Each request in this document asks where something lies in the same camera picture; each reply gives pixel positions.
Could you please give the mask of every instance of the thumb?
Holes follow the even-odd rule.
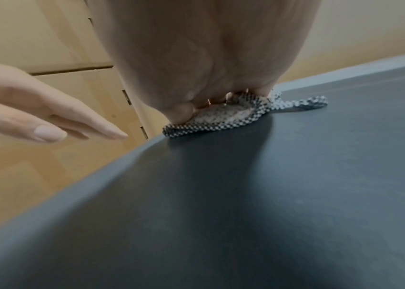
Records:
[[[0,133],[38,142],[57,142],[67,133],[31,114],[0,104]]]

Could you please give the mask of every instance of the black and white checkered cloth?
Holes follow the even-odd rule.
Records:
[[[311,97],[306,100],[285,101],[281,93],[268,97],[258,97],[248,92],[233,95],[226,104],[211,105],[196,112],[185,124],[168,124],[163,134],[169,138],[180,137],[199,131],[216,131],[238,128],[254,121],[272,111],[303,111],[325,107],[328,101],[324,96]]]

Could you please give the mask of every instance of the bare skin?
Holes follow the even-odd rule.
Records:
[[[320,0],[88,0],[127,89],[170,122],[229,92],[268,95]]]

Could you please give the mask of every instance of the dark gray surface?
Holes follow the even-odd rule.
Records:
[[[0,289],[405,289],[405,69],[151,141],[0,229]]]

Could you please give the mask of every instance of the hand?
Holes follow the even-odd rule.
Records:
[[[0,65],[0,133],[43,143],[68,134],[79,139],[127,137],[83,102],[5,65]]]
[[[267,96],[291,66],[321,0],[88,0],[128,93],[173,124],[249,90]]]

